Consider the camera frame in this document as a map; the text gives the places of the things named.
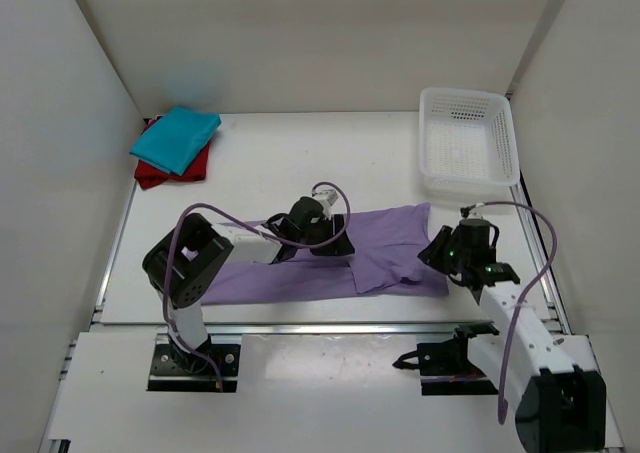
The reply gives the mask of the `teal t-shirt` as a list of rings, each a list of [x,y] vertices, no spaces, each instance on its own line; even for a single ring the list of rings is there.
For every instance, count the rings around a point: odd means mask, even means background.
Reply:
[[[182,175],[220,125],[218,114],[174,107],[141,134],[129,154],[164,173]]]

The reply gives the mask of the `red t-shirt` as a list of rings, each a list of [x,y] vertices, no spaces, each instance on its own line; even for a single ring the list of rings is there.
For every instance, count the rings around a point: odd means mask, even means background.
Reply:
[[[207,175],[211,140],[221,125],[217,114],[175,110],[151,121],[129,154],[143,190],[166,181],[198,182]]]

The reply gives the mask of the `lavender t-shirt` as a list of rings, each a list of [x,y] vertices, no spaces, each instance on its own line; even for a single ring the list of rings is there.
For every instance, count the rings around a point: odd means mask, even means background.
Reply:
[[[351,215],[355,253],[320,257],[299,251],[286,262],[226,264],[202,297],[204,305],[308,302],[378,295],[445,297],[446,277],[418,254],[429,244],[429,203]]]

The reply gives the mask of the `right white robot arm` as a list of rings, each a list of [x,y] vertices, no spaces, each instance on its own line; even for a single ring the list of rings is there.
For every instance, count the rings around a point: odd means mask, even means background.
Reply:
[[[514,415],[528,452],[596,452],[605,446],[606,385],[565,352],[522,299],[515,270],[496,258],[499,229],[482,218],[444,226],[418,258],[469,290],[486,321],[450,339],[423,342],[393,364],[416,370],[425,396],[498,395],[498,418]]]

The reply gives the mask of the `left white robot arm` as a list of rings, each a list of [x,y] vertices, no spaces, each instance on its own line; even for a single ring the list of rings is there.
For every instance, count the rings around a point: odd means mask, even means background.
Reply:
[[[288,261],[301,249],[316,256],[355,253],[349,214],[334,214],[334,189],[314,191],[257,226],[239,220],[213,224],[195,210],[183,212],[176,227],[144,257],[142,269],[158,292],[168,326],[170,357],[188,375],[220,372],[206,330],[201,299],[227,264]]]

